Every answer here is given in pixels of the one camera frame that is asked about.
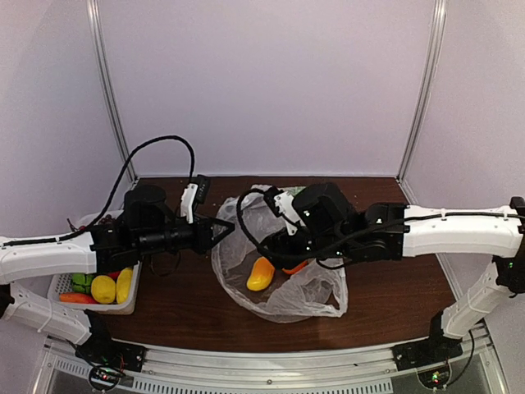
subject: white plastic basket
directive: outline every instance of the white plastic basket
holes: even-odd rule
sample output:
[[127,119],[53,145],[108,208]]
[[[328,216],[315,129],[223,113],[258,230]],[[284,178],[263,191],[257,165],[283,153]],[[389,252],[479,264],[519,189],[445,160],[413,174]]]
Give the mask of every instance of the white plastic basket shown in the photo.
[[[114,218],[121,214],[122,211],[108,212]],[[76,227],[84,226],[91,222],[97,216],[96,213],[84,216],[75,223]],[[135,302],[137,300],[137,291],[139,290],[139,277],[142,264],[138,263],[133,267],[133,277],[131,278],[130,294],[126,302],[122,304],[76,304],[70,302],[61,302],[60,294],[72,292],[71,277],[73,273],[63,273],[54,275],[51,280],[51,286],[48,290],[48,299],[57,304],[64,305],[72,309],[90,309],[100,314],[132,314],[135,310]]]

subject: carrot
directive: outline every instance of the carrot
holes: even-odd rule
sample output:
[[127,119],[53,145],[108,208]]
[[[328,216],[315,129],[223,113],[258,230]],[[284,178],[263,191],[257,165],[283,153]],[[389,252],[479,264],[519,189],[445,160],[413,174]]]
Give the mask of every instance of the carrot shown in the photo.
[[60,294],[60,301],[73,304],[98,304],[91,295],[81,293],[62,293]]

